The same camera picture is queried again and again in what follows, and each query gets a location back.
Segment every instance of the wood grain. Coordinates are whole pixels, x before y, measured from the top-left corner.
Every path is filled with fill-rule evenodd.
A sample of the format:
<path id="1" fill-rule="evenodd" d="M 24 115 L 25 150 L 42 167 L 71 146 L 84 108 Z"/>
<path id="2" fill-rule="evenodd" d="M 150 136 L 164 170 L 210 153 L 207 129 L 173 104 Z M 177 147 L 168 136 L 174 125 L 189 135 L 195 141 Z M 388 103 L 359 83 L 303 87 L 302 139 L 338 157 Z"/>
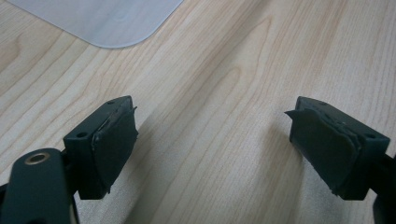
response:
<path id="1" fill-rule="evenodd" d="M 396 2 L 185 0 L 152 37 L 99 49 L 0 0 L 0 182 L 97 106 L 132 95 L 140 132 L 82 223 L 373 223 L 290 145 L 317 98 L 396 139 Z M 394 156 L 392 141 L 388 154 Z"/>

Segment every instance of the wooden table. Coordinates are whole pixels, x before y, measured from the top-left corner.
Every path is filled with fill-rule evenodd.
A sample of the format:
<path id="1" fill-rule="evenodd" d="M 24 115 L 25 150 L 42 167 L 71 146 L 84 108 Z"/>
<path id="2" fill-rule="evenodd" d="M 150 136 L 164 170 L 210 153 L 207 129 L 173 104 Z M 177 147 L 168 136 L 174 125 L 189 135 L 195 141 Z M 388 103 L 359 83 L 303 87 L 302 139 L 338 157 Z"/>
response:
<path id="1" fill-rule="evenodd" d="M 0 182 L 103 102 L 140 132 L 81 223 L 372 223 L 289 142 L 299 95 L 396 139 L 396 1 L 185 0 L 149 39 L 100 49 L 0 0 Z M 394 156 L 395 144 L 388 150 Z"/>

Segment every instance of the black plastic part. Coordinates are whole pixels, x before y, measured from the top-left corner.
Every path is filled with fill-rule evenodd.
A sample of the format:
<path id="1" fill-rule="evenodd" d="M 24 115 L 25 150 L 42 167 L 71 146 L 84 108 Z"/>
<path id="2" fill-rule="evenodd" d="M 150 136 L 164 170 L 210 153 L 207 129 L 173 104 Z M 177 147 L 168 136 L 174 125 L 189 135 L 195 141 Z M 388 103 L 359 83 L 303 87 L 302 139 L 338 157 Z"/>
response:
<path id="1" fill-rule="evenodd" d="M 39 149 L 14 163 L 1 223 L 78 223 L 73 200 L 61 152 Z"/>
<path id="2" fill-rule="evenodd" d="M 299 97 L 286 112 L 293 123 L 290 141 L 309 160 L 332 193 L 363 200 L 370 169 L 381 163 L 389 139 L 324 102 Z"/>
<path id="3" fill-rule="evenodd" d="M 138 132 L 130 96 L 111 100 L 64 138 L 66 161 L 82 200 L 102 199 L 132 153 Z"/>

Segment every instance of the light wood tabletop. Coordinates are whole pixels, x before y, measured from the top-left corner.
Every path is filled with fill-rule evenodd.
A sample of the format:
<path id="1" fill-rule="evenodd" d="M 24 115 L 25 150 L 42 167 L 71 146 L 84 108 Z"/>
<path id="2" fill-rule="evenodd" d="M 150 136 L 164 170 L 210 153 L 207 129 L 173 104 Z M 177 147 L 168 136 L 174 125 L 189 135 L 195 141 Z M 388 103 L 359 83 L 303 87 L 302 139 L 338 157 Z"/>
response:
<path id="1" fill-rule="evenodd" d="M 131 95 L 139 137 L 81 223 L 373 223 L 289 142 L 302 95 L 396 145 L 396 1 L 185 0 L 146 41 L 100 49 L 0 0 L 0 184 L 12 163 Z"/>

